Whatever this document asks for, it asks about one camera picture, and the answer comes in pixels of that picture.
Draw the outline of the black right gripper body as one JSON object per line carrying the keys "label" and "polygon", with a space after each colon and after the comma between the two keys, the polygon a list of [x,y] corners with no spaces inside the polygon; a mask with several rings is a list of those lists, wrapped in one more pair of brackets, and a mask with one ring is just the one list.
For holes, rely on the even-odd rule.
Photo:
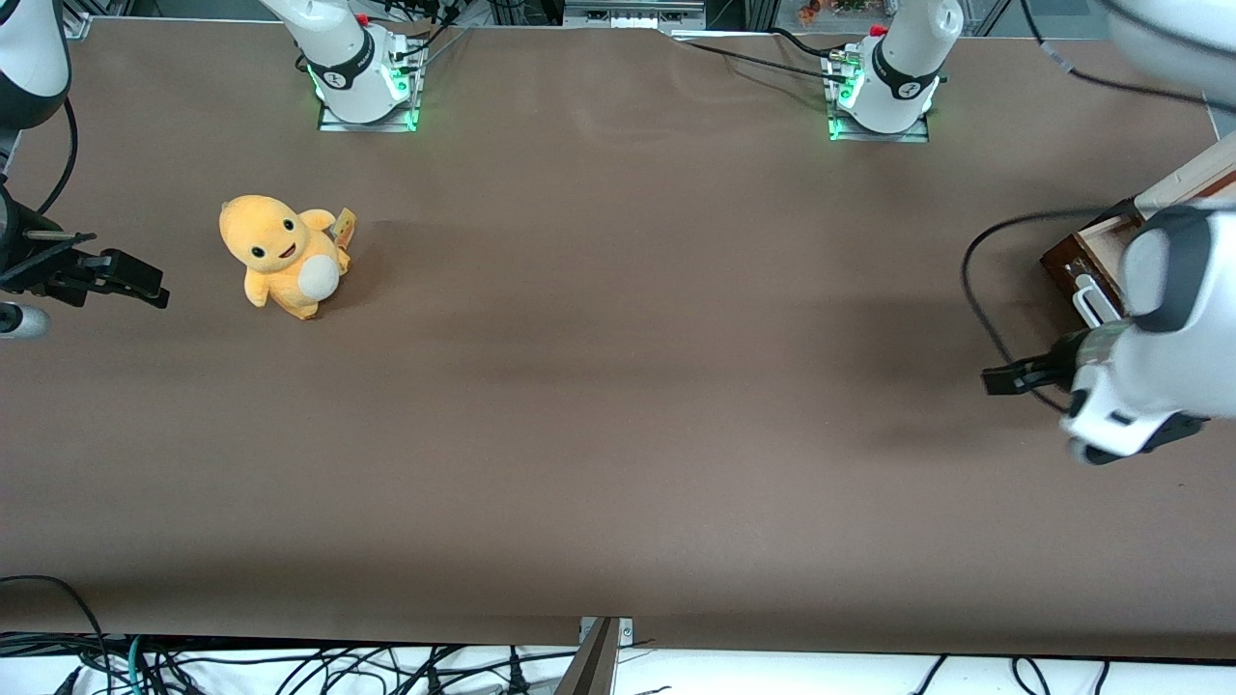
{"label": "black right gripper body", "polygon": [[44,232],[44,216],[15,202],[6,184],[1,185],[1,287],[6,293],[22,293],[28,284],[21,278],[25,267],[44,249],[44,242],[27,234]]}

